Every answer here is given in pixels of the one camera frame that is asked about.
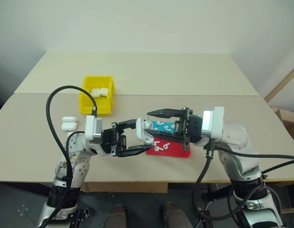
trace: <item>tabletop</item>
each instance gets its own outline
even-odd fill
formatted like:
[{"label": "tabletop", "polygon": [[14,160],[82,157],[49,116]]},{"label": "tabletop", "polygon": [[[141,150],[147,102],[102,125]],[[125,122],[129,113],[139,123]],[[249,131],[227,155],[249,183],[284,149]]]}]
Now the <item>tabletop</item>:
[{"label": "tabletop", "polygon": [[[54,89],[81,86],[86,75],[114,77],[112,114],[102,116],[105,129],[111,122],[147,118],[147,112],[161,108],[188,106],[200,114],[224,106],[225,120],[244,123],[260,154],[294,155],[294,141],[228,54],[47,52],[0,111],[0,181],[53,180],[61,152],[46,121],[45,103]],[[77,117],[78,130],[83,130],[85,115],[79,114],[77,91],[57,94],[51,116],[63,143],[63,116]],[[134,130],[125,133],[128,146],[141,143]],[[260,165],[266,169],[284,161],[262,159]],[[195,146],[188,159],[94,156],[86,182],[194,182],[204,164],[205,151]],[[294,164],[270,172],[269,179],[294,180]],[[217,153],[205,181],[228,181]]]},{"label": "tabletop", "polygon": [[[61,156],[45,115],[48,94],[14,94],[0,111],[0,181],[50,182]],[[114,95],[112,115],[104,115],[104,129],[111,122],[144,117],[159,108],[188,106],[195,114],[213,106],[225,107],[225,121],[244,123],[252,145],[260,154],[294,155],[294,141],[277,116],[258,96],[170,96]],[[57,94],[51,105],[51,117],[58,136],[65,142],[67,133],[60,129],[63,116],[75,116],[78,130],[84,129],[85,115],[79,114],[77,94]],[[141,142],[134,130],[126,130],[127,145]],[[261,159],[262,169],[285,162]],[[94,156],[87,182],[95,181],[166,181],[194,182],[205,164],[205,151],[191,146],[188,159],[141,154],[116,158]],[[294,164],[269,173],[271,180],[294,180]],[[217,153],[204,182],[227,181]]]},{"label": "tabletop", "polygon": [[113,76],[117,95],[258,95],[228,54],[94,52],[47,52],[15,93],[81,86],[86,75]]}]

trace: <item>yellow bin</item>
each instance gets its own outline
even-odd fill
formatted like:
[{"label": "yellow bin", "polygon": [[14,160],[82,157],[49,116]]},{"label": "yellow bin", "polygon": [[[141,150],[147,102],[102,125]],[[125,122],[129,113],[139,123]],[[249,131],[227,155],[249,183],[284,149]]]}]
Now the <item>yellow bin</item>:
[{"label": "yellow bin", "polygon": [[[108,96],[94,98],[98,107],[98,114],[111,114],[113,107],[114,82],[112,76],[86,76],[82,88],[91,93],[94,88],[108,88]],[[83,92],[79,93],[79,111],[81,114],[91,114],[93,103]]]}]

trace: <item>black cable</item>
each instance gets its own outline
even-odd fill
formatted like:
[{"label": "black cable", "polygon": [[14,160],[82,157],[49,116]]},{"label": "black cable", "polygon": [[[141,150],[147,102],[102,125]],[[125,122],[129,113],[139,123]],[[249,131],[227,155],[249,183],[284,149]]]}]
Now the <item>black cable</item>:
[{"label": "black cable", "polygon": [[294,160],[294,156],[292,155],[284,155],[284,154],[247,154],[247,153],[237,153],[231,150],[227,150],[222,147],[216,147],[216,150],[224,151],[226,153],[230,153],[233,155],[247,157],[247,158],[284,158],[284,159],[292,159]]},{"label": "black cable", "polygon": [[197,205],[196,205],[196,200],[195,200],[195,193],[196,193],[198,185],[200,185],[201,180],[203,179],[203,177],[205,176],[205,174],[206,174],[206,172],[207,172],[207,170],[209,168],[210,162],[211,162],[211,159],[207,158],[206,163],[204,165],[204,168],[203,168],[200,176],[196,180],[196,182],[194,184],[194,187],[193,187],[193,190],[191,191],[191,203],[192,203],[195,210],[197,210]]},{"label": "black cable", "polygon": [[55,209],[53,210],[53,212],[50,214],[50,216],[45,219],[41,226],[39,228],[45,228],[46,225],[52,220],[52,218],[54,218],[54,216],[60,211],[61,207],[63,206],[63,203],[69,193],[69,190],[71,188],[71,183],[72,183],[72,178],[73,178],[73,174],[72,174],[72,164],[71,164],[71,161],[70,161],[70,158],[69,158],[69,146],[66,147],[66,150],[65,148],[63,147],[61,141],[59,140],[59,137],[57,136],[56,132],[55,132],[55,129],[54,129],[54,126],[53,126],[53,122],[52,122],[52,119],[51,119],[51,116],[50,116],[50,104],[51,104],[51,101],[54,97],[55,94],[57,94],[59,91],[61,90],[64,90],[64,89],[77,89],[83,93],[85,93],[92,101],[93,103],[93,108],[92,108],[92,115],[93,116],[97,116],[97,105],[96,105],[96,102],[94,100],[94,98],[91,96],[91,94],[89,94],[86,90],[80,88],[80,87],[77,87],[77,86],[73,86],[73,85],[65,85],[65,86],[62,86],[62,87],[59,87],[57,89],[55,89],[48,97],[48,100],[47,100],[47,103],[46,103],[46,116],[47,116],[47,121],[48,121],[48,125],[49,125],[49,128],[50,128],[50,131],[58,145],[58,147],[60,148],[60,150],[62,151],[65,159],[66,159],[66,164],[67,164],[67,176],[66,176],[66,190],[60,200],[60,202],[58,203],[58,205],[55,207]]},{"label": "black cable", "polygon": [[273,171],[273,170],[279,169],[279,168],[281,168],[281,167],[284,167],[284,166],[286,166],[286,165],[290,165],[290,164],[294,164],[294,160],[293,160],[293,161],[287,161],[287,162],[281,163],[281,164],[279,164],[279,165],[273,166],[272,168],[269,168],[269,169],[267,169],[267,170],[262,171],[262,174],[265,174],[265,173],[267,173],[267,172],[270,172],[270,171]]},{"label": "black cable", "polygon": [[[228,205],[229,213],[232,213],[232,207],[231,207],[231,195],[233,194],[233,190],[234,190],[234,188],[233,188],[233,186],[231,186],[231,187],[229,188],[229,190],[228,190],[228,195],[227,195],[227,205]],[[234,220],[235,224],[236,224],[237,226],[239,226],[239,225],[238,225],[238,221],[237,221],[235,215],[232,216],[232,219]]]},{"label": "black cable", "polygon": [[[206,205],[206,207],[205,207],[204,210],[206,210],[206,209],[208,208],[208,206],[209,206],[211,203],[212,203],[212,201],[210,201],[210,202]],[[197,228],[197,227],[201,224],[201,222],[202,222],[202,220],[200,219],[199,222],[198,222],[198,224],[196,224],[195,228]]]},{"label": "black cable", "polygon": [[66,142],[66,152],[67,152],[67,154],[69,154],[69,144],[70,144],[70,139],[71,139],[71,137],[73,136],[73,135],[75,135],[75,134],[79,134],[79,133],[85,133],[85,132],[83,132],[83,131],[76,131],[76,132],[72,132],[69,136],[68,136],[68,138],[67,138],[67,142]]},{"label": "black cable", "polygon": [[267,190],[269,190],[272,193],[272,195],[274,195],[275,200],[276,200],[276,203],[277,203],[277,206],[278,206],[278,209],[277,209],[278,210],[278,214],[281,217],[281,208],[282,207],[281,207],[281,201],[280,201],[280,198],[279,198],[277,192],[275,192],[274,189],[272,189],[272,188],[270,188],[268,186],[265,186],[264,188],[267,189]]},{"label": "black cable", "polygon": [[211,221],[220,221],[220,220],[224,220],[224,219],[228,219],[230,217],[232,217],[233,215],[235,215],[239,210],[242,209],[242,207],[246,204],[246,202],[251,198],[251,196],[255,193],[255,191],[257,191],[259,188],[261,188],[262,185],[260,186],[256,186],[255,188],[251,189],[248,194],[243,198],[243,200],[241,201],[241,203],[238,204],[238,206],[229,214],[223,215],[223,216],[219,216],[219,217],[212,217],[212,216],[206,216],[204,215],[201,211],[199,211],[197,208],[196,212],[201,216],[204,217],[205,219],[211,220]]}]

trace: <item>person's foot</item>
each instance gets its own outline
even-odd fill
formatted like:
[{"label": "person's foot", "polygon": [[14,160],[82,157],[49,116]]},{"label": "person's foot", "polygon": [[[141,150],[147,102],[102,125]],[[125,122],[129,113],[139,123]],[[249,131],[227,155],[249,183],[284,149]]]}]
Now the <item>person's foot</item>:
[{"label": "person's foot", "polygon": [[116,205],[112,209],[103,228],[127,228],[126,210],[123,205]]},{"label": "person's foot", "polygon": [[170,202],[163,206],[163,223],[165,228],[193,228],[184,211]]}]

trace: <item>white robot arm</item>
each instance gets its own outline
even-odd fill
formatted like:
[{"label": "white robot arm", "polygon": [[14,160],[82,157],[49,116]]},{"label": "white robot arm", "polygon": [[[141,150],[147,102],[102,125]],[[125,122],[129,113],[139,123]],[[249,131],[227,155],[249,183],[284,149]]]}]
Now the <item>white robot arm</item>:
[{"label": "white robot arm", "polygon": [[[259,158],[254,157],[258,153],[250,143],[248,130],[239,122],[224,122],[223,107],[204,111],[203,118],[193,115],[193,111],[186,107],[182,110],[156,110],[148,114],[160,118],[180,118],[175,122],[174,134],[155,130],[147,132],[158,138],[182,142],[184,149],[188,148],[189,142],[196,146],[205,146],[210,139],[215,142],[213,149],[219,152],[220,161],[232,183],[237,204],[240,204],[251,190],[260,186],[237,213],[238,226],[252,228],[260,225],[270,228],[283,225],[272,194],[263,181]],[[206,157],[212,159],[213,152],[207,151]],[[205,218],[220,220],[219,217]]]},{"label": "white robot arm", "polygon": [[[67,162],[63,156],[55,167],[55,178],[49,194],[48,201],[43,209],[37,227],[46,228],[77,228],[82,217],[77,210],[79,191],[89,171],[90,159],[94,155],[128,157],[138,155],[152,145],[137,145],[126,147],[124,129],[136,128],[141,124],[137,120],[128,120],[120,123],[112,123],[112,128],[102,129],[102,119],[88,115],[84,132],[72,133],[66,143],[66,151],[72,166],[73,178],[70,189],[67,191]],[[49,221],[52,212],[61,203],[63,195],[68,192],[63,205],[56,215]]]}]

